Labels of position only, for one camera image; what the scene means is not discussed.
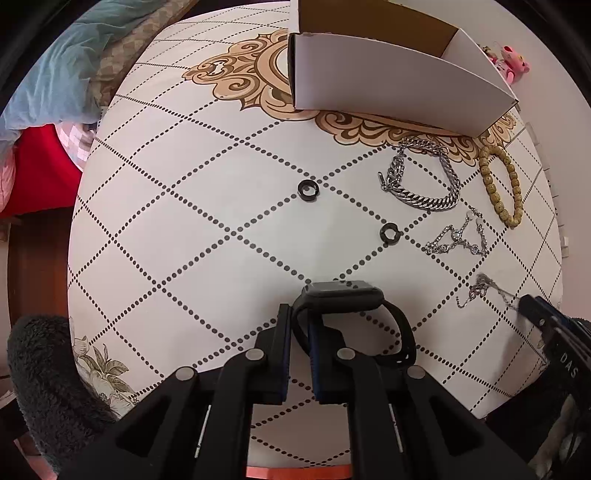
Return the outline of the black fitness band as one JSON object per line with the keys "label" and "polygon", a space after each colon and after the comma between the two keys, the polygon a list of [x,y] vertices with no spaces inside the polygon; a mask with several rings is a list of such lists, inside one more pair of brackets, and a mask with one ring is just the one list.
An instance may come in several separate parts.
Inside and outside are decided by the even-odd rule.
{"label": "black fitness band", "polygon": [[401,309],[386,300],[384,292],[366,281],[312,282],[304,286],[297,297],[291,313],[291,332],[297,339],[301,350],[311,356],[311,334],[304,334],[300,316],[304,314],[311,326],[311,319],[322,320],[324,315],[360,314],[384,307],[393,318],[400,333],[401,349],[391,355],[391,360],[383,358],[384,365],[394,368],[410,367],[417,359],[416,342],[413,329]]}

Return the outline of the white diamond pattern tablecloth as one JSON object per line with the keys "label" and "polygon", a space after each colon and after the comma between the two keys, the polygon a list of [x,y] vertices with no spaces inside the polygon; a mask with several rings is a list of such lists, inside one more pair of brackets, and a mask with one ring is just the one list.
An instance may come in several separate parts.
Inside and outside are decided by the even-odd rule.
{"label": "white diamond pattern tablecloth", "polygon": [[558,223],[516,107],[475,138],[300,111],[290,3],[159,33],[98,128],[72,218],[74,358],[117,415],[249,350],[314,281],[366,280],[418,362],[485,417],[548,368],[518,295],[562,298]]}

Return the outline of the dark fuzzy sleeve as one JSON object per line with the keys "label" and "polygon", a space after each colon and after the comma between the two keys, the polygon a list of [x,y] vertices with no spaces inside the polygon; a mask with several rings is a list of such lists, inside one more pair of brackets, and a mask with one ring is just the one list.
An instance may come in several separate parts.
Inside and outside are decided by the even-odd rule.
{"label": "dark fuzzy sleeve", "polygon": [[116,422],[77,371],[66,318],[21,317],[7,341],[7,360],[26,425],[55,473]]}

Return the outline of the pink panther plush toy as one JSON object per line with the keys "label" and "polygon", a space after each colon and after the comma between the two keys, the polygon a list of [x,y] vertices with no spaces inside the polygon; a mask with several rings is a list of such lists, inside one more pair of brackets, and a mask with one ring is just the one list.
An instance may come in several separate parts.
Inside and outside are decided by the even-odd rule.
{"label": "pink panther plush toy", "polygon": [[489,46],[482,46],[481,49],[508,85],[520,81],[531,70],[530,64],[524,57],[509,45],[502,46],[499,54]]}

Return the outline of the red storage box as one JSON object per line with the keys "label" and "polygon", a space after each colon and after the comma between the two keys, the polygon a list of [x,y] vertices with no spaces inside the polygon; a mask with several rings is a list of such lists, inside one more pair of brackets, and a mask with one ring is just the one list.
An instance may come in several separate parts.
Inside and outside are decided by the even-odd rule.
{"label": "red storage box", "polygon": [[13,152],[16,176],[2,219],[74,206],[82,172],[64,150],[54,125],[26,129]]}

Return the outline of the open white cardboard box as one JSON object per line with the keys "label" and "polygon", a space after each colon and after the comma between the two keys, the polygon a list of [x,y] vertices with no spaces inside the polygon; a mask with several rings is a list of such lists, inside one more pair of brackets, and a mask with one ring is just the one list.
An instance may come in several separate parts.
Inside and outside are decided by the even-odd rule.
{"label": "open white cardboard box", "polygon": [[518,103],[461,28],[389,1],[290,2],[294,107],[371,114],[477,137]]}

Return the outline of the bed with checkered mattress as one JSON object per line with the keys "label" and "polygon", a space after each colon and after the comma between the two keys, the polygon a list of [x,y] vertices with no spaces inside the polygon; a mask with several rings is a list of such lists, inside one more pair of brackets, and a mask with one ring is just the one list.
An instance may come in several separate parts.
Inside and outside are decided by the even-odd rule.
{"label": "bed with checkered mattress", "polygon": [[119,85],[155,36],[178,21],[197,3],[197,0],[165,1],[128,34],[107,46],[97,73],[89,84],[90,92],[100,108],[110,104]]}

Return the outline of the light blue duvet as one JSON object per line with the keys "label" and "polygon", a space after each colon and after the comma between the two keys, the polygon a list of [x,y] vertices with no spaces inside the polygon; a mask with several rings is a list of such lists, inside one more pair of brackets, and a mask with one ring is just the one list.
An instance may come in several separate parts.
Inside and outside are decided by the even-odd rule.
{"label": "light blue duvet", "polygon": [[1,115],[1,161],[10,157],[21,132],[29,127],[97,122],[100,107],[90,82],[102,54],[163,5],[162,1],[100,1],[57,37]]}

